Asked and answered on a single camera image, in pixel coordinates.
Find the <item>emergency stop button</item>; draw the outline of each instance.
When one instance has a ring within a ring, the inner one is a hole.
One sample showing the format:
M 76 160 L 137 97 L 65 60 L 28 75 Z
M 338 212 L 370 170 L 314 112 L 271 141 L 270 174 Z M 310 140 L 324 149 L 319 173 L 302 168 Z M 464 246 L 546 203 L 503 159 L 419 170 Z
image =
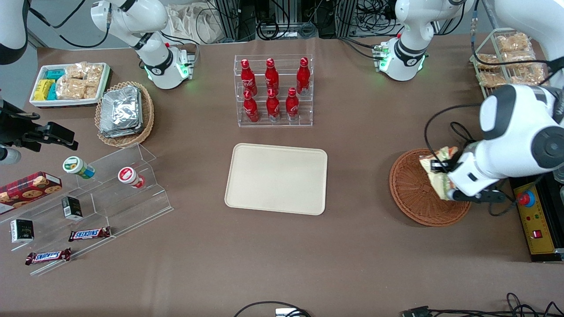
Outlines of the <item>emergency stop button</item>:
M 535 204 L 535 194 L 531 191 L 522 192 L 517 197 L 517 203 L 525 207 L 532 207 Z

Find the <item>wicker basket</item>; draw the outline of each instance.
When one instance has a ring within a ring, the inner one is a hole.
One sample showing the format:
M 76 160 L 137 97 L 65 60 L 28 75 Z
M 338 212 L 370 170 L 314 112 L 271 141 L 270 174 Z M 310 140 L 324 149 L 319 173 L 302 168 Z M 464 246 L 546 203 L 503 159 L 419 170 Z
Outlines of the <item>wicker basket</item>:
M 123 137 L 117 137 L 117 138 L 106 138 L 101 133 L 98 133 L 98 138 L 109 146 L 124 148 L 134 143 L 141 143 L 145 141 L 145 139 L 149 136 L 151 130 L 153 129 L 153 123 L 155 121 L 155 109 L 153 108 L 153 100 L 151 100 L 151 96 L 149 96 L 149 93 L 147 92 L 147 89 L 145 89 L 145 87 L 143 87 L 140 83 L 127 81 L 127 82 L 120 82 L 117 85 L 110 87 L 108 91 L 121 89 L 128 85 L 135 86 L 139 88 L 139 90 L 141 91 L 141 101 L 143 107 L 143 124 L 145 125 L 145 128 L 139 134 L 125 135 Z M 98 105 L 96 106 L 96 116 L 94 117 L 94 124 L 96 125 L 98 130 L 100 129 L 101 107 L 102 107 L 102 100 L 100 99 L 98 100 Z
M 439 198 L 419 163 L 421 155 L 429 154 L 428 149 L 414 149 L 396 160 L 390 171 L 391 194 L 399 209 L 416 222 L 432 227 L 449 226 L 464 217 L 470 202 Z

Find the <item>snickers bar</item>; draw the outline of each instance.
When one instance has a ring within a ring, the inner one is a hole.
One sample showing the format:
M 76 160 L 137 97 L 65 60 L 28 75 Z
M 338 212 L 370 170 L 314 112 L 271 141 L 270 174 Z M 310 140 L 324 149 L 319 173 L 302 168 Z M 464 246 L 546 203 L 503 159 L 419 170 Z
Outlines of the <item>snickers bar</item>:
M 65 260 L 71 259 L 71 249 L 65 249 L 57 252 L 47 252 L 47 253 L 33 253 L 31 252 L 25 259 L 25 265 L 37 264 L 42 262 Z
M 109 227 L 103 227 L 99 229 L 90 229 L 82 231 L 71 231 L 69 242 L 75 240 L 85 240 L 97 237 L 109 237 L 111 235 Z

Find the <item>white cup with red lid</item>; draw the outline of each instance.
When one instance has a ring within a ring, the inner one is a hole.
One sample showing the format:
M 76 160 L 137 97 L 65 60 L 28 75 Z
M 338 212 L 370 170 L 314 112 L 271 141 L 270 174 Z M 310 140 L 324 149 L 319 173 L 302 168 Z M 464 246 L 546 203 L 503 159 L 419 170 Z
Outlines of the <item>white cup with red lid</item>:
M 145 177 L 138 175 L 137 172 L 129 166 L 122 168 L 117 173 L 117 179 L 133 188 L 141 188 L 145 184 Z

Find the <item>round wicker basket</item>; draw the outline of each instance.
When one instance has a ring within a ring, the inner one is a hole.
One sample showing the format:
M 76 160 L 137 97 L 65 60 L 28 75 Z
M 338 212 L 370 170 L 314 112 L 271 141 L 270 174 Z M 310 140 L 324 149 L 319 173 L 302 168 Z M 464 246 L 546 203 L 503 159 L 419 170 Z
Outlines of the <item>round wicker basket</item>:
M 426 148 L 403 153 L 390 171 L 390 190 L 399 209 L 420 224 L 445 227 L 458 222 L 470 209 L 470 202 L 447 201 L 439 198 L 427 173 L 419 163 Z

